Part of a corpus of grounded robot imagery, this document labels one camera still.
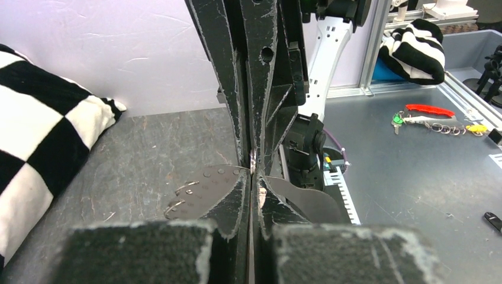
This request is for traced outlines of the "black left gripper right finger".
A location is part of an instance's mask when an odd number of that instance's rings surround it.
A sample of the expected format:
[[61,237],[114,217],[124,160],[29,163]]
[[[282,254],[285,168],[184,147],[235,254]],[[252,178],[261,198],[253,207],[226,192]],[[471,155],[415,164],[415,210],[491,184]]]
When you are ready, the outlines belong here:
[[256,283],[444,283],[430,243],[415,229],[353,225],[328,194],[252,175]]

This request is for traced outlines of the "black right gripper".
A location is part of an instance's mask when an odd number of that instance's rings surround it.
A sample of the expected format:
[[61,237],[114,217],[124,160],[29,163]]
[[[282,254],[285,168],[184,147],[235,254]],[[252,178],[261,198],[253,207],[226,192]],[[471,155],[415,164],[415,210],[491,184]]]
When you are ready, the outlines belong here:
[[271,172],[276,152],[308,91],[301,22],[303,4],[301,1],[185,3],[213,66],[218,93],[230,114],[237,164],[250,165],[246,118],[250,108],[256,167]]

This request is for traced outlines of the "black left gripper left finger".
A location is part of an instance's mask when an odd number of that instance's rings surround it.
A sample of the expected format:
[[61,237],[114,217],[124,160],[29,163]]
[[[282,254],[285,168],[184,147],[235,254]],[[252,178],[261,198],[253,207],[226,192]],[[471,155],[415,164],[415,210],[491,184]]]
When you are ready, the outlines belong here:
[[52,283],[245,283],[250,173],[197,219],[72,230]]

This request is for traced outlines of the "silver metal key holder plate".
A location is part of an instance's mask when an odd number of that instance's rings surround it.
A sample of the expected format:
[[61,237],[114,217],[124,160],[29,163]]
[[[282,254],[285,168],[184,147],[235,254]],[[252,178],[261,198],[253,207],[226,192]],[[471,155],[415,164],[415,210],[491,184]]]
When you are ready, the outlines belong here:
[[[205,216],[230,194],[245,185],[248,170],[234,165],[208,166],[198,172],[198,178],[175,191],[164,211],[168,220],[191,220]],[[317,189],[294,186],[279,177],[267,176],[271,191],[280,203],[288,204],[309,222],[319,224],[350,224],[350,214],[337,186],[329,186],[331,195]]]

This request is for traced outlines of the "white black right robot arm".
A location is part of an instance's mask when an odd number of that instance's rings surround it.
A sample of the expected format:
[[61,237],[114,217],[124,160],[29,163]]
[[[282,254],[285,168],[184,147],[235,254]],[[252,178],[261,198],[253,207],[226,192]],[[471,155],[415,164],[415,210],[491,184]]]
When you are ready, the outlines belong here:
[[323,118],[336,66],[369,1],[186,1],[230,114],[237,163],[323,189]]

